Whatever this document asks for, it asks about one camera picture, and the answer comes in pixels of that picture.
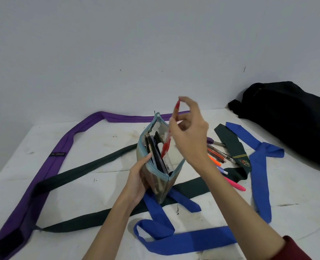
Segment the right hand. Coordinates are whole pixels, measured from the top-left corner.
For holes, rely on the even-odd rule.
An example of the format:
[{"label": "right hand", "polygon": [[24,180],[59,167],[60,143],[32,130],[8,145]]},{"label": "right hand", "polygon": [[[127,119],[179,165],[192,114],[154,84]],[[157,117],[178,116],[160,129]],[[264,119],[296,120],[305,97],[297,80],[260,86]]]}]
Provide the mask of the right hand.
[{"label": "right hand", "polygon": [[189,106],[190,112],[177,115],[176,120],[170,118],[171,136],[183,157],[196,169],[209,160],[207,154],[209,125],[203,119],[196,101],[189,97],[179,97],[179,100]]}]

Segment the pencil case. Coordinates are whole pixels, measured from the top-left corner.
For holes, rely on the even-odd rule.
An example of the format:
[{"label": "pencil case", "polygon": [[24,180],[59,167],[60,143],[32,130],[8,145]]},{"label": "pencil case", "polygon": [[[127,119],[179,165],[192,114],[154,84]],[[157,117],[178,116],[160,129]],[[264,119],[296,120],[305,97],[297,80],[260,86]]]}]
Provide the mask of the pencil case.
[{"label": "pencil case", "polygon": [[[145,157],[148,152],[145,148],[145,134],[155,135],[157,131],[162,139],[166,138],[169,127],[168,124],[161,118],[160,113],[156,113],[154,119],[142,132],[140,139],[136,148],[137,161]],[[170,148],[168,150],[168,156],[174,167],[173,173],[167,175],[158,170],[155,164],[149,160],[145,165],[142,166],[141,171],[145,175],[150,187],[152,188],[156,201],[161,204],[167,193],[172,188],[175,180],[177,179],[180,170],[185,162],[184,157],[180,154],[177,147],[175,146],[175,141],[172,139],[170,143]]]}]

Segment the blue tie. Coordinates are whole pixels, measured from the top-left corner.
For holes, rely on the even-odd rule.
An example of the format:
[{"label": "blue tie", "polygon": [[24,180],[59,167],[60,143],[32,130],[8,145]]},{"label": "blue tie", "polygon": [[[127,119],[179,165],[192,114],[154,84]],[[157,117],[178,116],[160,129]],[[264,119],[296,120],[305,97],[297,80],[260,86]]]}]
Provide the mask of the blue tie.
[{"label": "blue tie", "polygon": [[[249,158],[252,167],[252,194],[258,214],[266,223],[270,223],[272,215],[269,203],[266,157],[282,158],[284,150],[266,142],[261,143],[240,125],[226,122],[226,127],[255,150]],[[174,189],[171,189],[168,195],[192,213],[201,211],[198,204]],[[150,252],[162,255],[184,254],[236,243],[228,226],[175,234],[173,225],[162,207],[155,201],[155,196],[150,189],[145,193],[143,200],[153,220],[138,221],[134,226],[134,233]],[[154,241],[147,242],[140,237],[137,226],[153,237]]]}]

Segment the hand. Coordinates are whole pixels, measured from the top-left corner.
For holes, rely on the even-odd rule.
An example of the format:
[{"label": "hand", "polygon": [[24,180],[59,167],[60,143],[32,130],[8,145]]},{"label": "hand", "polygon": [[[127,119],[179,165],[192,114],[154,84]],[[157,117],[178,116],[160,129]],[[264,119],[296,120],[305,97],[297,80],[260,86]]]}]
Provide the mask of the hand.
[{"label": "hand", "polygon": [[209,125],[203,119],[196,101],[189,97],[179,97],[179,100],[189,106],[190,112],[177,116],[176,120],[182,121],[179,124],[176,120],[170,118],[171,136],[183,157],[196,169],[203,162],[209,160],[207,155]]},{"label": "hand", "polygon": [[130,201],[132,209],[142,200],[145,191],[149,188],[143,173],[140,171],[142,166],[149,161],[152,154],[149,153],[147,156],[136,162],[130,169],[129,177],[127,178],[126,185],[120,196]]}]

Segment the white wall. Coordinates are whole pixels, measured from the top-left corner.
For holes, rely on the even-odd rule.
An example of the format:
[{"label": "white wall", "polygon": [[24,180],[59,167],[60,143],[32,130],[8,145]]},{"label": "white wall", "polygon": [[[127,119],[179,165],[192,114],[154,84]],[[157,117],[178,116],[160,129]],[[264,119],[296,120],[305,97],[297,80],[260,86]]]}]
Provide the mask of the white wall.
[{"label": "white wall", "polygon": [[0,0],[0,169],[36,123],[286,80],[320,96],[320,0]]}]

